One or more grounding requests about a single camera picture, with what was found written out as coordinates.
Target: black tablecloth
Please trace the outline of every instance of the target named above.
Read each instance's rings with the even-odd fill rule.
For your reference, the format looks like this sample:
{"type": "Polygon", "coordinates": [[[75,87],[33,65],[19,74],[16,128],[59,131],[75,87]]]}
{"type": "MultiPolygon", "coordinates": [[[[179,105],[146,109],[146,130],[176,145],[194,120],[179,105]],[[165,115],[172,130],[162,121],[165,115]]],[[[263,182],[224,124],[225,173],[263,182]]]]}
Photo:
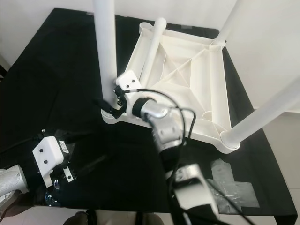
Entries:
{"type": "MultiPolygon", "coordinates": [[[[121,74],[139,38],[144,20],[116,16],[117,64],[121,74]]],[[[218,31],[168,24],[207,38],[218,31]]],[[[232,126],[253,108],[226,48],[224,66],[232,126]]],[[[1,168],[20,164],[31,190],[42,184],[31,153],[36,141],[3,151],[5,146],[36,136],[41,129],[93,132],[75,144],[71,165],[80,171],[94,159],[106,160],[54,194],[70,208],[168,212],[162,165],[149,128],[102,121],[93,100],[101,98],[101,83],[93,15],[55,8],[0,83],[1,168]]],[[[294,224],[296,209],[263,130],[231,154],[192,141],[185,161],[197,162],[212,179],[211,162],[230,163],[235,181],[250,182],[260,208],[242,207],[247,215],[274,215],[294,224]]]]}

